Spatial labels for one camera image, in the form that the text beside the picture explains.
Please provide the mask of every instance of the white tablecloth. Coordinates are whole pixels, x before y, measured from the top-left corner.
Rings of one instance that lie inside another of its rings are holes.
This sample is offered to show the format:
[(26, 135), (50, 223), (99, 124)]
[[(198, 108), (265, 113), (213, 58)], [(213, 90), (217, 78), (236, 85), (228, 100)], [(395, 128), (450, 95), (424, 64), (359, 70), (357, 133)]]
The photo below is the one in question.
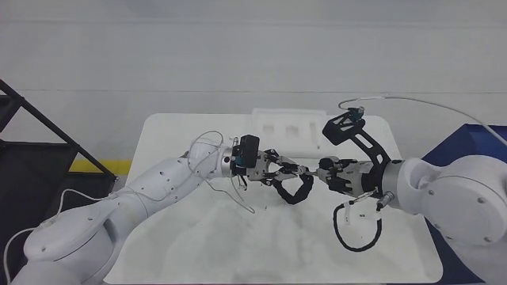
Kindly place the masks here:
[[(400, 158), (387, 122), (377, 116), (365, 119), (365, 130), (391, 158)], [(250, 115), (153, 115), (144, 125), (127, 183), (161, 160), (183, 154), (204, 131), (221, 131), (230, 141), (229, 137), (251, 132), (249, 125)], [(271, 147), (261, 140), (261, 149), (267, 148)], [(367, 158), (351, 142), (337, 146), (336, 155)], [(312, 169), (318, 160), (297, 162)], [(229, 179), (212, 183), (234, 192)], [(287, 180), (284, 187), (294, 192), (300, 184), (299, 179)], [(442, 275), (421, 216), (386, 208), (377, 245), (365, 253), (351, 253), (338, 242), (332, 223), (333, 209), (348, 197), (329, 191), (319, 180), (308, 199), (295, 206), (260, 183), (249, 183), (242, 195), (255, 215), (207, 185), (153, 215), (128, 237), (105, 282), (431, 283)], [(357, 204), (352, 224), (341, 226), (350, 245), (364, 245), (373, 238), (375, 220), (368, 215), (374, 206), (374, 200)], [(359, 213), (367, 218), (358, 218)]]

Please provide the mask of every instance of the yellow floor stripe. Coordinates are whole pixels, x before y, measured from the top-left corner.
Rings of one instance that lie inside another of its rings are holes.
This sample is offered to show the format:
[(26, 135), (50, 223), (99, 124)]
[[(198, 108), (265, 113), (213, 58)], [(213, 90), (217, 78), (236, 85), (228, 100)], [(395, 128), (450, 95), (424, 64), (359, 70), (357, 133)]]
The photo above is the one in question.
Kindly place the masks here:
[[(129, 160), (100, 160), (103, 166), (115, 175), (128, 175), (132, 165)], [(99, 173), (100, 170), (88, 160), (75, 160), (71, 166), (71, 172)]]

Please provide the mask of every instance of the black post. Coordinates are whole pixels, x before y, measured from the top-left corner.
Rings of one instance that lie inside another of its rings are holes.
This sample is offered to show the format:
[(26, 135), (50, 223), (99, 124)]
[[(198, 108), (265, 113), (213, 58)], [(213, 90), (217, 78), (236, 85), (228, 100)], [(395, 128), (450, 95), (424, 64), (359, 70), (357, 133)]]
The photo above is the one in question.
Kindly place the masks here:
[(27, 112), (32, 114), (32, 116), (36, 117), (44, 126), (48, 127), (51, 131), (55, 132), (63, 141), (69, 143), (72, 147), (74, 147), (83, 157), (88, 159), (88, 161), (92, 162), (99, 170), (103, 173), (116, 177), (110, 170), (108, 170), (105, 166), (103, 166), (99, 161), (97, 161), (90, 153), (88, 153), (85, 149), (83, 149), (77, 142), (75, 142), (70, 136), (68, 136), (62, 129), (60, 129), (56, 124), (52, 123), (42, 112), (37, 110), (37, 108), (33, 107), (32, 104), (27, 102), (27, 100), (17, 93), (14, 89), (10, 88), (2, 79), (0, 79), (0, 90), (6, 93), (7, 96), (13, 98), (15, 101), (19, 101), (21, 103), (21, 107), (23, 107)]

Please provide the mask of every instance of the blue panel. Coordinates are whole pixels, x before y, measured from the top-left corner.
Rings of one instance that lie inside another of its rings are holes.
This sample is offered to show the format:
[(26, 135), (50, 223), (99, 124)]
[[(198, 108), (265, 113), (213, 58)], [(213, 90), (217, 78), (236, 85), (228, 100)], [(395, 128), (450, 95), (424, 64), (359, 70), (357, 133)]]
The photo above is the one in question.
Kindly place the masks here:
[[(507, 127), (491, 127), (502, 138), (507, 139)], [(507, 147), (492, 136), (483, 126), (476, 124), (464, 124), (435, 149), (426, 154), (423, 160), (433, 165), (446, 166), (458, 158), (474, 154), (491, 156), (507, 163)], [(437, 284), (483, 283), (479, 277), (461, 262), (440, 232), (428, 221), (426, 223), (444, 266), (444, 274)]]

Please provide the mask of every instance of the gray floor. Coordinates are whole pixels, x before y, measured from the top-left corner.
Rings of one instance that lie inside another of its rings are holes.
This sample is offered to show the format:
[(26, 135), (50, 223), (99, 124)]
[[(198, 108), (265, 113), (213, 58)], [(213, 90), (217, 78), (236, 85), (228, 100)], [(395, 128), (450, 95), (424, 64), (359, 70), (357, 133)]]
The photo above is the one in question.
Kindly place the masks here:
[[(380, 93), (507, 124), (507, 0), (0, 3), (2, 78), (98, 158), (132, 158), (156, 112), (338, 113), (340, 100)], [(469, 122), (422, 104), (364, 105), (404, 157)], [(54, 139), (28, 115), (2, 137)]]

